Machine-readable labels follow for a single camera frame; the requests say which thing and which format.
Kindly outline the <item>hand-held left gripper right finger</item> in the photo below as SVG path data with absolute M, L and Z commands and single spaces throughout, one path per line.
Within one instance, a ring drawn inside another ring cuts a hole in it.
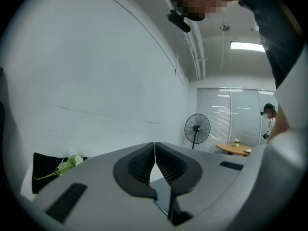
M 162 178 L 155 181 L 156 205 L 179 226 L 210 207 L 239 175 L 247 159 L 155 143 Z

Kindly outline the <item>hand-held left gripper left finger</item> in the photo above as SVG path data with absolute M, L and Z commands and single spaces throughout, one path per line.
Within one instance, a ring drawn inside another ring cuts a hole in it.
M 95 156 L 45 186 L 34 200 L 65 231 L 170 231 L 149 185 L 154 143 Z

